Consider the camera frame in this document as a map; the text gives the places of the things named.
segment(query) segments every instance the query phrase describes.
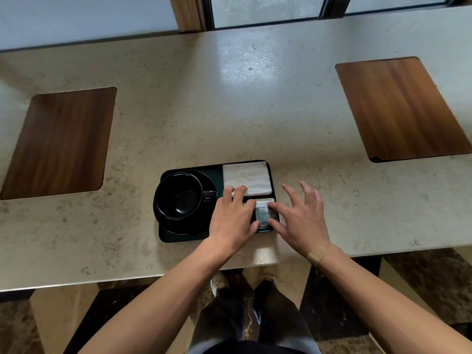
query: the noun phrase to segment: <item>person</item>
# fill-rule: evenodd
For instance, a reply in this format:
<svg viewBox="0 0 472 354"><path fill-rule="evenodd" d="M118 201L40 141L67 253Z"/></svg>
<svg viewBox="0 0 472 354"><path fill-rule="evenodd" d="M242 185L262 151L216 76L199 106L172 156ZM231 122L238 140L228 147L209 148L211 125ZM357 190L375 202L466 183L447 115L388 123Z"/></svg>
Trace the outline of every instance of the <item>person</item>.
<svg viewBox="0 0 472 354"><path fill-rule="evenodd" d="M300 255L310 258L351 305L387 354L465 354L472 342L352 261L329 240L323 201L317 190L300 183L298 192L282 185L292 208L272 202L286 226L270 224ZM216 297L198 317L189 354L319 353L296 310L266 271L254 291L254 311L260 322L259 341L241 341L241 307L219 269L257 231L250 223L255 201L243 203L247 188L224 189L209 227L209 237L111 318L80 354L164 354L187 319L205 284L211 280Z"/></svg>

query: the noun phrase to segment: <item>small packet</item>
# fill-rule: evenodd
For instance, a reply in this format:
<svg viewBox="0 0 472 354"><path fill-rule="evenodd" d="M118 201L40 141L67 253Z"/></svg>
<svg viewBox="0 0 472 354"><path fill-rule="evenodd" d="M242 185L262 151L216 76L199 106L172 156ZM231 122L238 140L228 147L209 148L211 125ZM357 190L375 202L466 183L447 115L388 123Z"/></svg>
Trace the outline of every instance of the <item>small packet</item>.
<svg viewBox="0 0 472 354"><path fill-rule="evenodd" d="M256 220L261 222L261 227L269 226L268 219L277 220L277 211L267 206L268 202L274 202L274 199L256 200Z"/></svg>

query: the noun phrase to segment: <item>white napkin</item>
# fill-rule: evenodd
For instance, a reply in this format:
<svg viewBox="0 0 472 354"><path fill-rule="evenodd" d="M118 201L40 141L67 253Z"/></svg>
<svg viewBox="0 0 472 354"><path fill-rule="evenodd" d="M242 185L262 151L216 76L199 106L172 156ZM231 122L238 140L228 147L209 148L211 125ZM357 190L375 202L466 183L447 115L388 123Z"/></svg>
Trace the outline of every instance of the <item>white napkin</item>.
<svg viewBox="0 0 472 354"><path fill-rule="evenodd" d="M223 165L223 180L225 187L231 185L236 189L241 185L247 186L245 196L269 195L272 193L265 161Z"/></svg>

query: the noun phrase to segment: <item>cup handle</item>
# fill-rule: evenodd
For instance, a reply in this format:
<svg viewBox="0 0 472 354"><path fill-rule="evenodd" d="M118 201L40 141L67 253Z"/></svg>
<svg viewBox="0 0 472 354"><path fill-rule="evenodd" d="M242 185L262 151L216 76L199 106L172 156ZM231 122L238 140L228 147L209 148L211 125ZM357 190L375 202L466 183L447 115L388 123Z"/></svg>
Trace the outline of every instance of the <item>cup handle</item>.
<svg viewBox="0 0 472 354"><path fill-rule="evenodd" d="M218 198L218 193L216 191L204 191L204 201L212 201Z"/></svg>

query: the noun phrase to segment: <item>glass pane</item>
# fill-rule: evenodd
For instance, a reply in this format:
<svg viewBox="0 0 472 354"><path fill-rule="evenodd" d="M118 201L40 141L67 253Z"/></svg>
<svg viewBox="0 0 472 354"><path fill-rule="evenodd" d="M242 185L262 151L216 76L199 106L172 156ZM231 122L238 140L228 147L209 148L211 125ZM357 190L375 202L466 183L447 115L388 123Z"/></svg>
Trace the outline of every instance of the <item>glass pane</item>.
<svg viewBox="0 0 472 354"><path fill-rule="evenodd" d="M211 0L215 28L317 17L323 0Z"/></svg>
<svg viewBox="0 0 472 354"><path fill-rule="evenodd" d="M346 13L350 14L352 12L383 10L394 7L428 5L444 1L445 0L351 0Z"/></svg>

